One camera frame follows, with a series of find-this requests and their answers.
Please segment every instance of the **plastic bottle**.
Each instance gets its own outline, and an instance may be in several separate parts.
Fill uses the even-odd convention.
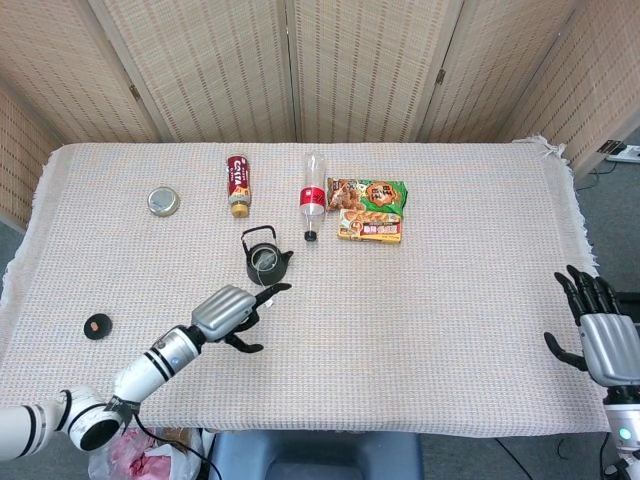
[[[300,191],[300,214],[304,239],[314,242],[324,220],[326,205],[325,160],[322,155],[310,153],[305,159],[304,188]]]
[[[237,153],[227,158],[229,173],[228,194],[231,215],[236,218],[249,216],[251,188],[249,187],[249,161],[243,154]]]

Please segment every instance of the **table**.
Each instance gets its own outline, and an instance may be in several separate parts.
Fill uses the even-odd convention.
[[[226,204],[226,157],[251,162],[246,219]],[[404,180],[400,245],[315,244],[298,219],[304,156],[327,174]],[[181,197],[152,216],[147,194]],[[151,425],[223,430],[399,430],[462,436],[607,429],[603,392],[558,362],[579,351],[553,272],[594,260],[565,162],[537,143],[79,144],[56,151],[35,196],[0,311],[2,405],[114,374],[225,284],[253,293],[241,232],[271,224],[295,253],[293,288],[244,333],[265,350],[207,345],[142,406]],[[84,321],[104,312],[93,342]]]

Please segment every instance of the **green package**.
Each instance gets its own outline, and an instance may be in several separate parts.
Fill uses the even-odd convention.
[[[329,178],[327,194],[329,211],[346,208],[402,216],[407,203],[404,182]]]

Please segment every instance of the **red bottle label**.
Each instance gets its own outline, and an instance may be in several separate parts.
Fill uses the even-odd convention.
[[[319,187],[303,188],[300,192],[300,205],[307,205],[308,203],[315,203],[324,207],[326,203],[324,190]]]
[[[233,155],[227,159],[229,169],[229,195],[249,188],[249,162],[242,155]]]

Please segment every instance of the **plastic bag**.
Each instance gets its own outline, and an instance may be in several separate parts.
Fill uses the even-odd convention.
[[[163,431],[152,433],[164,437]],[[188,429],[188,445],[202,454],[202,437],[196,429]],[[194,480],[200,471],[200,459],[191,452],[183,453],[170,444],[155,446],[156,441],[144,432],[129,428],[116,435],[103,448],[89,457],[91,480]]]

